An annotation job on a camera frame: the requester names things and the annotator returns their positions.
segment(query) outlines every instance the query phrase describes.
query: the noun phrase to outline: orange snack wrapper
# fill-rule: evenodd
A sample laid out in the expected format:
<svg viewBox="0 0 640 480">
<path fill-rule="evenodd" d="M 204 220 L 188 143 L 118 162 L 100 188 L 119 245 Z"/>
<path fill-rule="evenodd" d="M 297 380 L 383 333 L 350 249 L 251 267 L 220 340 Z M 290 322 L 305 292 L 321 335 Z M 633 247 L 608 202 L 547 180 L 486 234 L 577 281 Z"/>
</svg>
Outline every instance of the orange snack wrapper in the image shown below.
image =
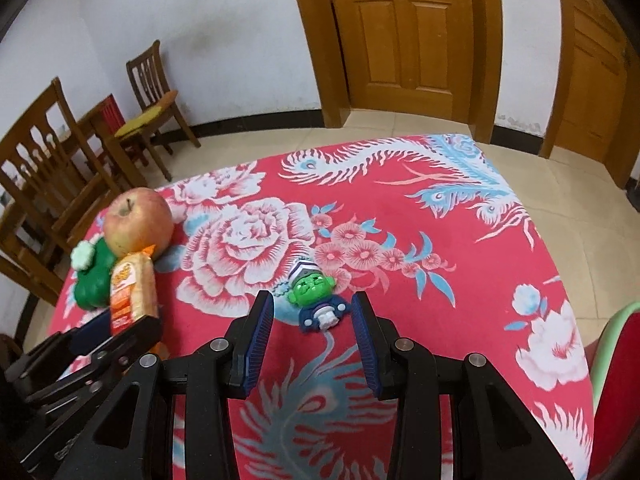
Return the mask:
<svg viewBox="0 0 640 480">
<path fill-rule="evenodd" d="M 143 316 L 159 317 L 154 246 L 121 259 L 111 273 L 111 334 L 126 330 Z"/>
</svg>

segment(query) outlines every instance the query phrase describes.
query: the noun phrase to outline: wooden door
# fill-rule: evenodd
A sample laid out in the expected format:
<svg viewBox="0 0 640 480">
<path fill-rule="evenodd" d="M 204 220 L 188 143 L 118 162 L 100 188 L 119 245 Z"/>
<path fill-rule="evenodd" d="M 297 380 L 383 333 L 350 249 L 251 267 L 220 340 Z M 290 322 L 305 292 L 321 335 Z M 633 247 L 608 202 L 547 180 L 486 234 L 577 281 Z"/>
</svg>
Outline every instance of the wooden door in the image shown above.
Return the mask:
<svg viewBox="0 0 640 480">
<path fill-rule="evenodd" d="M 468 122 L 471 0 L 334 0 L 354 108 Z"/>
<path fill-rule="evenodd" d="M 626 36 L 602 0 L 564 1 L 574 11 L 574 63 L 556 145 L 602 162 L 625 96 Z"/>
</svg>

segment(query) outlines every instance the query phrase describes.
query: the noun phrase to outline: chair seat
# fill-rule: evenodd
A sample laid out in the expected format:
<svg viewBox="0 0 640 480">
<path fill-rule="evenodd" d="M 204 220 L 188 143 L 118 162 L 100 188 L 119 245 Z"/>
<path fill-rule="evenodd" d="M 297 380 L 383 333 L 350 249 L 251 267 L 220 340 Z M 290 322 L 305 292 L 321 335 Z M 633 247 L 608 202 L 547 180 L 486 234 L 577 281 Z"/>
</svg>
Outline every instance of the chair seat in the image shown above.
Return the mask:
<svg viewBox="0 0 640 480">
<path fill-rule="evenodd" d="M 127 121 L 122 127 L 113 134 L 117 139 L 123 140 L 138 133 L 142 128 L 158 118 L 169 106 L 174 104 L 178 95 L 177 90 L 171 90 L 164 94 L 158 102 L 151 108 L 148 108 L 137 117 Z"/>
</svg>

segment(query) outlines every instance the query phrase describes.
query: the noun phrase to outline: door frame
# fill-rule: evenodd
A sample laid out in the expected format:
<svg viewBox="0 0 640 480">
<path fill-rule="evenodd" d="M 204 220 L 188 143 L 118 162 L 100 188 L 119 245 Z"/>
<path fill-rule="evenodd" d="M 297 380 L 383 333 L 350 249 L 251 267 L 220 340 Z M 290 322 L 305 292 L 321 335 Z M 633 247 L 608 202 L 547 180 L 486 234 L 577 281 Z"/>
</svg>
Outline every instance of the door frame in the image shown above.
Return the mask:
<svg viewBox="0 0 640 480">
<path fill-rule="evenodd" d="M 544 158 L 551 156 L 556 143 L 564 108 L 569 99 L 574 65 L 575 20 L 572 1 L 560 0 L 560 9 L 562 33 L 558 83 L 545 140 L 540 149 L 540 156 Z M 620 121 L 603 160 L 603 164 L 619 188 L 626 186 L 640 152 L 640 59 L 628 37 L 626 48 L 629 54 L 629 66 Z"/>
<path fill-rule="evenodd" d="M 340 128 L 351 111 L 340 37 L 331 0 L 297 0 L 316 75 L 324 125 Z M 502 0 L 472 0 L 474 66 L 469 129 L 489 143 L 502 69 Z"/>
</svg>

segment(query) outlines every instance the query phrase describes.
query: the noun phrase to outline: green toy face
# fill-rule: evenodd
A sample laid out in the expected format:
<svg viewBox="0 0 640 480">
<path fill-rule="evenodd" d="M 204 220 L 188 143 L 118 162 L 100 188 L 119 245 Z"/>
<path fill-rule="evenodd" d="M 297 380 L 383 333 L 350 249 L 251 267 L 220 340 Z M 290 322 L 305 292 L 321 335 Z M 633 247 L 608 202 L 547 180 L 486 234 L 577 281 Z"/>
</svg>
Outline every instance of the green toy face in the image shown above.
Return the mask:
<svg viewBox="0 0 640 480">
<path fill-rule="evenodd" d="M 334 291 L 335 280 L 322 274 L 310 274 L 297 281 L 289 293 L 289 301 L 303 307 L 328 298 Z"/>
</svg>

